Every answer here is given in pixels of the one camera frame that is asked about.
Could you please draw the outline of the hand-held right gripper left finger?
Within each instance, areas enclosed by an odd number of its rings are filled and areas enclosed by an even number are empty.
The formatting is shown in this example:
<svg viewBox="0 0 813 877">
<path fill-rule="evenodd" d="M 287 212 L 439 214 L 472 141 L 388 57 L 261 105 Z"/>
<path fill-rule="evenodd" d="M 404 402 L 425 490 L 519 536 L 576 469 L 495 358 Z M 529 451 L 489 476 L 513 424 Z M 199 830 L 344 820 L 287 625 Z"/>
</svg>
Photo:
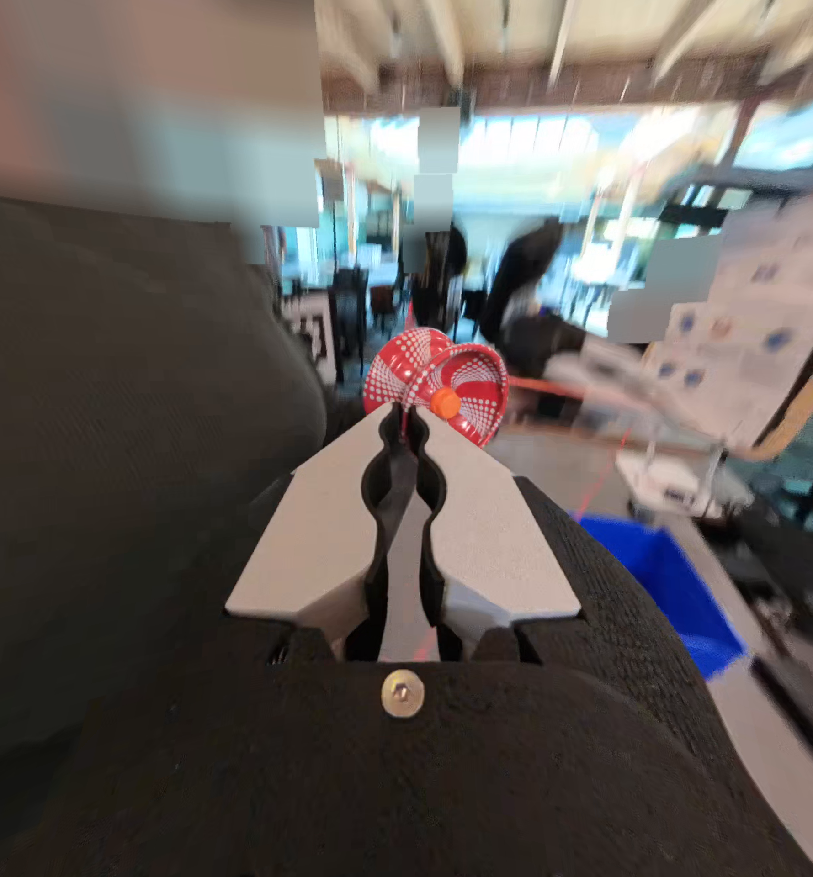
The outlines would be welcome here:
<svg viewBox="0 0 813 877">
<path fill-rule="evenodd" d="M 226 600 L 229 616 L 321 630 L 329 643 L 369 617 L 365 582 L 385 540 L 365 483 L 379 463 L 382 497 L 390 489 L 400 417 L 397 404 L 382 405 L 292 472 Z"/>
</svg>

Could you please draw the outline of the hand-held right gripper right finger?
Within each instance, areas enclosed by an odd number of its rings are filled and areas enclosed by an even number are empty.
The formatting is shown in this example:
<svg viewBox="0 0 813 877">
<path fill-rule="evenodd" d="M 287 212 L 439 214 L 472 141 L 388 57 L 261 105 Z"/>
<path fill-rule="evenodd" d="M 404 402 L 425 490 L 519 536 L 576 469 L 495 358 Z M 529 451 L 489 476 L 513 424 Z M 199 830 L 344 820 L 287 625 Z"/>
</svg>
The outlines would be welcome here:
<svg viewBox="0 0 813 877">
<path fill-rule="evenodd" d="M 430 514 L 420 594 L 441 645 L 577 618 L 581 603 L 515 476 L 443 420 L 413 410 L 416 490 Z"/>
</svg>

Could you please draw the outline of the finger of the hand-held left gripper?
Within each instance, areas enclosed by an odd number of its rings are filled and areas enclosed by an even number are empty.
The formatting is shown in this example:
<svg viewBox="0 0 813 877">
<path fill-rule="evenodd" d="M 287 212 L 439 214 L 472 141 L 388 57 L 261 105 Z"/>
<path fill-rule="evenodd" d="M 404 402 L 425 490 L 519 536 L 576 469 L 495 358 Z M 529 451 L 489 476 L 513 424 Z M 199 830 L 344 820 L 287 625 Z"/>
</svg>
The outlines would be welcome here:
<svg viewBox="0 0 813 877">
<path fill-rule="evenodd" d="M 634 414 L 646 419 L 686 419 L 688 411 L 644 367 L 633 348 L 584 343 L 579 349 L 553 353 L 544 378 L 580 392 L 590 407 Z"/>
</svg>

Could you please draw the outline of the red white yo-yo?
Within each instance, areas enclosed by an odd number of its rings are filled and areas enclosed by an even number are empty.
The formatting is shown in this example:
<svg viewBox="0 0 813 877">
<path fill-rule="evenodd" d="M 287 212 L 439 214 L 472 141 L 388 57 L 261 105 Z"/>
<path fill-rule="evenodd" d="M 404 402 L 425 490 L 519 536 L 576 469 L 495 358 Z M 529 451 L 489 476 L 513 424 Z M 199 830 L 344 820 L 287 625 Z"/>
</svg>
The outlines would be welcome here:
<svg viewBox="0 0 813 877">
<path fill-rule="evenodd" d="M 412 410 L 426 410 L 484 448 L 499 429 L 508 394 L 509 375 L 495 350 L 416 327 L 390 339 L 375 356 L 361 400 L 367 414 L 397 404 L 402 425 Z"/>
</svg>

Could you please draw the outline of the blue plastic bin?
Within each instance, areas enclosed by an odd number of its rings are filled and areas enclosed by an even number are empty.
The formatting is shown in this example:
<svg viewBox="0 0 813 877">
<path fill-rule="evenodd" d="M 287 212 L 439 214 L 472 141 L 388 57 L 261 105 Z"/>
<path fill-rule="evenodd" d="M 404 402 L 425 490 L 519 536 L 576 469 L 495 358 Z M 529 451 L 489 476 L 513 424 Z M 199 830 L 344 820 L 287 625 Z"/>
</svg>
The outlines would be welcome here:
<svg viewBox="0 0 813 877">
<path fill-rule="evenodd" d="M 647 591 L 705 681 L 748 655 L 741 636 L 668 529 L 604 517 L 583 517 L 580 524 Z"/>
</svg>

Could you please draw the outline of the white desk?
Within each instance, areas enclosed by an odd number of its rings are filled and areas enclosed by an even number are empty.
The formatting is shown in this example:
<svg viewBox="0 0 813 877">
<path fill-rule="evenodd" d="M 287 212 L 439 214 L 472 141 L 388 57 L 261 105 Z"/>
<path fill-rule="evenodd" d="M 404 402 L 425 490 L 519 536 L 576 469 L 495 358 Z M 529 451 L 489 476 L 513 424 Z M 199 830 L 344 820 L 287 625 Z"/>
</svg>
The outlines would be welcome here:
<svg viewBox="0 0 813 877">
<path fill-rule="evenodd" d="M 552 427 L 509 424 L 489 453 L 528 477 L 565 510 L 625 518 L 629 493 L 613 466 L 620 437 L 598 439 Z M 660 516 L 747 647 L 708 688 L 743 766 L 776 816 L 813 861 L 813 750 L 752 669 L 773 654 L 765 633 L 693 523 Z"/>
</svg>

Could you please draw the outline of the instruction sheet board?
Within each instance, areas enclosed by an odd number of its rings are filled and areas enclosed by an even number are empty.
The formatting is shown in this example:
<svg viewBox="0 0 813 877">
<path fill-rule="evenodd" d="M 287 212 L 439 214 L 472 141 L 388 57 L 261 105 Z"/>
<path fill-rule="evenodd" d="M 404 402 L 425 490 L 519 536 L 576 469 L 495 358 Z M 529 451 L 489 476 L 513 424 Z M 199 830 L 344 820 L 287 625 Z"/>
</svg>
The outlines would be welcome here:
<svg viewBox="0 0 813 877">
<path fill-rule="evenodd" d="M 672 307 L 642 362 L 677 425 L 753 454 L 813 375 L 813 193 L 731 212 L 707 300 Z"/>
</svg>

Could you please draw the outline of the black framed floor sign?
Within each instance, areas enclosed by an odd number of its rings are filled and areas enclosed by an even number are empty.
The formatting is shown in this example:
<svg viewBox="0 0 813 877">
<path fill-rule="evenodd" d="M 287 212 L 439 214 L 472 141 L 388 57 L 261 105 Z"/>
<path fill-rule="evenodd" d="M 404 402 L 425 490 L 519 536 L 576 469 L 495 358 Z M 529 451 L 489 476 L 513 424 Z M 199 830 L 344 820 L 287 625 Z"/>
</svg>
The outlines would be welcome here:
<svg viewBox="0 0 813 877">
<path fill-rule="evenodd" d="M 284 296 L 280 309 L 291 332 L 306 346 L 323 384 L 332 387 L 340 383 L 340 335 L 330 291 L 318 288 Z"/>
</svg>

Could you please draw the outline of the black box device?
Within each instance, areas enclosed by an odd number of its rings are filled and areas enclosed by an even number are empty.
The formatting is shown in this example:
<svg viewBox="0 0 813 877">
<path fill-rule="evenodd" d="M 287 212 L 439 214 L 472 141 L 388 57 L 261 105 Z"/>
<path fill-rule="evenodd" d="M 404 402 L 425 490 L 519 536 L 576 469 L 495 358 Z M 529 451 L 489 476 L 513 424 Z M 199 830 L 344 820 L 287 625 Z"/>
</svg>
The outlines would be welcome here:
<svg viewBox="0 0 813 877">
<path fill-rule="evenodd" d="M 741 540 L 792 607 L 813 617 L 813 535 L 757 510 L 734 518 Z"/>
</svg>

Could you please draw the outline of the black object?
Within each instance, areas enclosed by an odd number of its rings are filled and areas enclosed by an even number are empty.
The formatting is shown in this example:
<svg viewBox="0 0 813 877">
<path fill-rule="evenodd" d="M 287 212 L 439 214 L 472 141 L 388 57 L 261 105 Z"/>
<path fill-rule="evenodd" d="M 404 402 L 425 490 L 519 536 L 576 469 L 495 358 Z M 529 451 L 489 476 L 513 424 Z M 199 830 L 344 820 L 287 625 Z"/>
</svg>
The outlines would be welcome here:
<svg viewBox="0 0 813 877">
<path fill-rule="evenodd" d="M 780 655 L 756 655 L 751 671 L 813 750 L 813 672 Z"/>
</svg>

